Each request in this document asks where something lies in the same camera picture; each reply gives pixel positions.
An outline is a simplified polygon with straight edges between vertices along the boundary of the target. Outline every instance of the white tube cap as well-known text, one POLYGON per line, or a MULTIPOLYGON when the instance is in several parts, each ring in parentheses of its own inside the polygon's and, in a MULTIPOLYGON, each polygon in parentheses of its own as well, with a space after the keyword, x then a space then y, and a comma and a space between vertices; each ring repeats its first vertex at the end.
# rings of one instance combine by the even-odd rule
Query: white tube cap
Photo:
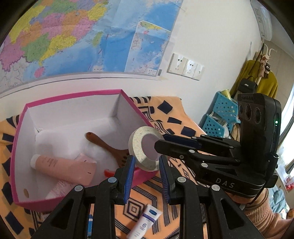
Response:
POLYGON ((41 155, 40 154, 35 154, 32 159, 31 159, 31 167, 33 169, 36 169, 36 161, 37 159, 40 157, 41 155))

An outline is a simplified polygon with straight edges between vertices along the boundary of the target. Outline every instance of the white wall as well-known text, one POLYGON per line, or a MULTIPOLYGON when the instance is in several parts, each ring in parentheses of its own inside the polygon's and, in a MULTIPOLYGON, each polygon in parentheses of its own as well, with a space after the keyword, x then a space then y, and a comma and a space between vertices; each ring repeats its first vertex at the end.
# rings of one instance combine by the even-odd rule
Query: white wall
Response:
POLYGON ((273 38, 271 41, 294 59, 294 44, 291 38, 276 17, 272 14, 270 17, 273 25, 273 38))
POLYGON ((168 73, 162 81, 144 79, 77 79, 22 90, 0 99, 0 120, 19 114, 25 103, 59 94, 122 88, 129 96, 178 96, 198 123, 218 90, 230 89, 246 57, 260 46, 260 34, 249 0, 184 0, 174 52, 203 64, 201 81, 168 73))
POLYGON ((284 109, 294 84, 294 59, 272 41, 265 41, 268 48, 277 50, 270 53, 270 70, 275 74, 278 82, 277 99, 284 109))

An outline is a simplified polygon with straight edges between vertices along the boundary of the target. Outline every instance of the wooden hairbrush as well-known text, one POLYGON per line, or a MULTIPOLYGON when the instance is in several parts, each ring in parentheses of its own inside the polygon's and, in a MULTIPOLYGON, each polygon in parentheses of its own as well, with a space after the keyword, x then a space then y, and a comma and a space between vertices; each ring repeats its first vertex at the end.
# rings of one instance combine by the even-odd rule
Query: wooden hairbrush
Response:
POLYGON ((120 168, 124 167, 127 161, 127 157, 130 155, 128 149, 126 150, 118 150, 111 146, 109 146, 107 143, 105 143, 102 139, 100 139, 96 134, 93 132, 86 133, 86 139, 92 142, 93 144, 96 144, 104 149, 106 149, 108 152, 112 154, 112 156, 115 158, 118 166, 120 168))

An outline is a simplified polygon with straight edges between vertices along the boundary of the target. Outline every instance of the pink tube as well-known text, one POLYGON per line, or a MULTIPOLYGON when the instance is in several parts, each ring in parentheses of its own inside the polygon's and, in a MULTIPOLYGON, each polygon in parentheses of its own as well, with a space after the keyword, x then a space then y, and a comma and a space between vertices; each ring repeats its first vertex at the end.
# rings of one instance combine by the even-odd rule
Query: pink tube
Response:
POLYGON ((32 157, 31 167, 49 176, 84 186, 91 183, 96 171, 96 163, 39 154, 32 157))

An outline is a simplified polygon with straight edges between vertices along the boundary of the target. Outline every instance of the wall outlet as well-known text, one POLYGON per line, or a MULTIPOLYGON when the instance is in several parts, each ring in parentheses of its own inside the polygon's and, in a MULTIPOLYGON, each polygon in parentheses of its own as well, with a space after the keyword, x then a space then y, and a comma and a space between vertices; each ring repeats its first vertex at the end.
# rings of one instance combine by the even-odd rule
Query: wall outlet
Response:
POLYGON ((203 65, 198 64, 192 78, 196 80, 201 80, 204 70, 205 67, 203 65))
POLYGON ((192 78, 198 64, 192 60, 188 60, 183 72, 183 76, 192 78))
POLYGON ((168 72, 182 75, 187 61, 188 61, 187 58, 174 53, 171 58, 171 63, 169 65, 168 72))

